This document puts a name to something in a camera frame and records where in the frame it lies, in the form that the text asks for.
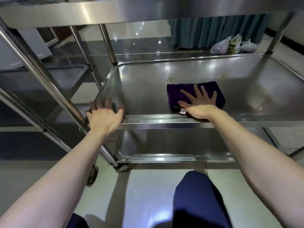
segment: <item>blue pants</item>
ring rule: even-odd
[[[172,227],[232,228],[223,198],[205,174],[189,171],[177,185]]]

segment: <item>white plastic bag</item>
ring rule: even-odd
[[[242,42],[242,36],[237,34],[234,38],[231,39],[228,46],[228,53],[239,53],[240,52],[240,46]]]
[[[216,43],[214,46],[211,47],[210,53],[217,53],[217,54],[227,53],[230,40],[231,40],[231,36],[227,37],[225,40]]]
[[[247,41],[247,42],[242,42],[240,51],[245,52],[245,53],[252,53],[256,50],[257,47],[258,47],[258,44],[254,44],[254,43],[250,42],[250,39],[249,39],[249,41]]]

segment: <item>purple cloth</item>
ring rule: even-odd
[[[169,98],[169,106],[171,110],[174,111],[179,111],[180,106],[178,105],[178,101],[184,101],[186,103],[191,104],[190,99],[188,99],[180,90],[187,91],[190,93],[192,96],[196,97],[195,92],[194,92],[194,84],[167,84],[167,93],[168,93],[168,98]],[[197,87],[199,88],[200,92],[201,86],[204,86],[208,97],[211,98],[213,96],[213,92],[217,92],[217,98],[215,101],[215,104],[218,108],[222,108],[225,104],[225,98],[224,95],[222,94],[221,90],[219,89],[217,83],[215,81],[211,82],[205,82],[205,83],[200,83],[197,84]]]

